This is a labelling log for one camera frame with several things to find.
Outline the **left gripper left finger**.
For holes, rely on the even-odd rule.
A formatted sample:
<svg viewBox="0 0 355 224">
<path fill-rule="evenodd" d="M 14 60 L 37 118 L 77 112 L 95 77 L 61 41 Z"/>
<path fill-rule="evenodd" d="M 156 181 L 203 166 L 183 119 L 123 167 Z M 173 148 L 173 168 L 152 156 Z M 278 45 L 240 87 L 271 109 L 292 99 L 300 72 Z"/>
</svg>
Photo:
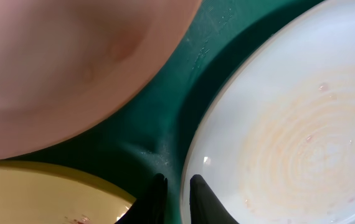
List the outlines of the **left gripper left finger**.
<svg viewBox="0 0 355 224">
<path fill-rule="evenodd" d="M 145 194 L 115 224 L 163 224 L 168 195 L 168 180 L 156 174 Z"/>
</svg>

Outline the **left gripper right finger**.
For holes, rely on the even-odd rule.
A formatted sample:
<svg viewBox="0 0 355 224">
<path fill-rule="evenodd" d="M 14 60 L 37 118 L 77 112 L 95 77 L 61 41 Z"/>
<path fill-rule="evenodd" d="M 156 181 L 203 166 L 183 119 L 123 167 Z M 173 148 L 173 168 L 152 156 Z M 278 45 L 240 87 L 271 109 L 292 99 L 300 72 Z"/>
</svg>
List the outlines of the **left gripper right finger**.
<svg viewBox="0 0 355 224">
<path fill-rule="evenodd" d="M 189 204 L 192 224 L 238 224 L 199 174 L 190 179 Z"/>
</svg>

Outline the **teal plastic tray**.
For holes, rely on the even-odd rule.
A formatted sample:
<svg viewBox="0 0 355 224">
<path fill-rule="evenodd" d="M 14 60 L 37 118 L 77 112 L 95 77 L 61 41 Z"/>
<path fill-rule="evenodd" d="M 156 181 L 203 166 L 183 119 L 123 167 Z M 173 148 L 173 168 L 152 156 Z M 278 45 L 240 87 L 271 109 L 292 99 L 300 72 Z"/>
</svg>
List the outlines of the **teal plastic tray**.
<svg viewBox="0 0 355 224">
<path fill-rule="evenodd" d="M 68 141 L 21 156 L 96 175 L 140 197 L 157 173 L 168 180 L 166 223 L 180 223 L 187 150 L 232 72 L 315 0 L 206 0 L 158 74 L 111 117 Z"/>
</svg>

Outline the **light blue plate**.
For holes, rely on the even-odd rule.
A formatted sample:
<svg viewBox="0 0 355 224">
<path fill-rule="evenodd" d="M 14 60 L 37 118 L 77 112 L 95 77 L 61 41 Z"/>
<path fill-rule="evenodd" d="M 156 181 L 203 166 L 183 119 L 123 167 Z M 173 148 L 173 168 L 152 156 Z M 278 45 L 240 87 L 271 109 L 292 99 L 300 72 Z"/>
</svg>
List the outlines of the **light blue plate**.
<svg viewBox="0 0 355 224">
<path fill-rule="evenodd" d="M 355 0 L 323 1 L 274 33 L 204 115 L 182 172 L 239 223 L 355 223 Z"/>
</svg>

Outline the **white plate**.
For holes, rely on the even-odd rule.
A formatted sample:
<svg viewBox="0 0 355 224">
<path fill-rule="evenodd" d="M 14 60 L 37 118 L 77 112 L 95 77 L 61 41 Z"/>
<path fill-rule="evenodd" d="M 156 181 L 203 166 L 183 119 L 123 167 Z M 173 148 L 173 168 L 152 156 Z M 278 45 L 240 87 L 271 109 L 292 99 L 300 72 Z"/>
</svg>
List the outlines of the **white plate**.
<svg viewBox="0 0 355 224">
<path fill-rule="evenodd" d="M 199 1 L 0 0 L 0 159 L 74 137 L 129 102 Z"/>
</svg>

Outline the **yellow plate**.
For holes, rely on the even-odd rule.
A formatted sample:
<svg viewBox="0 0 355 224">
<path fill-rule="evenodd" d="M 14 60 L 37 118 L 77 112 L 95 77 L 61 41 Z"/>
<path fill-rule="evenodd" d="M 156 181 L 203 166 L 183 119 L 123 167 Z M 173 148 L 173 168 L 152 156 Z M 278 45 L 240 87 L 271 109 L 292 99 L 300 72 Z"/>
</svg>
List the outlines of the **yellow plate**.
<svg viewBox="0 0 355 224">
<path fill-rule="evenodd" d="M 79 170 L 0 161 L 0 224 L 115 223 L 134 201 L 118 186 Z"/>
</svg>

